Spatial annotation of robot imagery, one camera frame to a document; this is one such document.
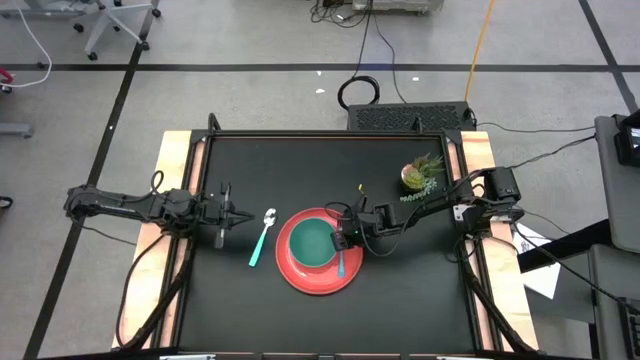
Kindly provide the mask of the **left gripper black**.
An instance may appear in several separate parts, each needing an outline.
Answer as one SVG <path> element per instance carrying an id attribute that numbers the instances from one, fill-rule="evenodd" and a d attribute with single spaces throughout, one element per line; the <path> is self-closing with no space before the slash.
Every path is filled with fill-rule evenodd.
<path id="1" fill-rule="evenodd" d="M 220 198 L 215 198 L 213 195 L 205 198 L 199 224 L 199 236 L 203 241 L 211 243 L 215 248 L 224 247 L 225 236 L 230 232 L 230 194 L 231 184 L 222 184 Z M 232 211 L 232 215 L 234 216 L 232 219 L 233 226 L 255 219 L 253 213 L 237 209 Z"/>

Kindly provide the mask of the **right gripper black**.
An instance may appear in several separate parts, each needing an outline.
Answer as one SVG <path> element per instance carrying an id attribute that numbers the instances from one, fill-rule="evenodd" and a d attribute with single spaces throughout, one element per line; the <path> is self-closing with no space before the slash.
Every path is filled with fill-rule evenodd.
<path id="1" fill-rule="evenodd" d="M 335 251 L 345 251 L 350 246 L 381 245 L 381 236 L 377 233 L 378 218 L 372 210 L 366 209 L 366 204 L 367 198 L 360 197 L 342 211 L 342 230 L 331 234 Z"/>

